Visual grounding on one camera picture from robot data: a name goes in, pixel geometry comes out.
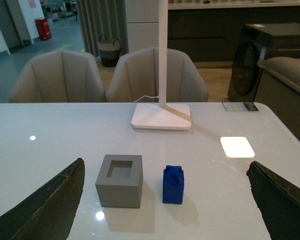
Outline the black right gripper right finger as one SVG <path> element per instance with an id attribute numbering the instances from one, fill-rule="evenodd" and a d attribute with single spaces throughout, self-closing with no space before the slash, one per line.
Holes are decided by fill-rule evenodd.
<path id="1" fill-rule="evenodd" d="M 246 172 L 272 240 L 300 240 L 300 188 L 257 161 Z"/>

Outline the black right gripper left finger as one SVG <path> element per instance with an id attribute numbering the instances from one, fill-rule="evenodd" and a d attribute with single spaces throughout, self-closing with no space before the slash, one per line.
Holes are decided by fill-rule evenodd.
<path id="1" fill-rule="evenodd" d="M 83 193 L 85 163 L 78 158 L 0 216 L 0 240 L 65 240 Z"/>

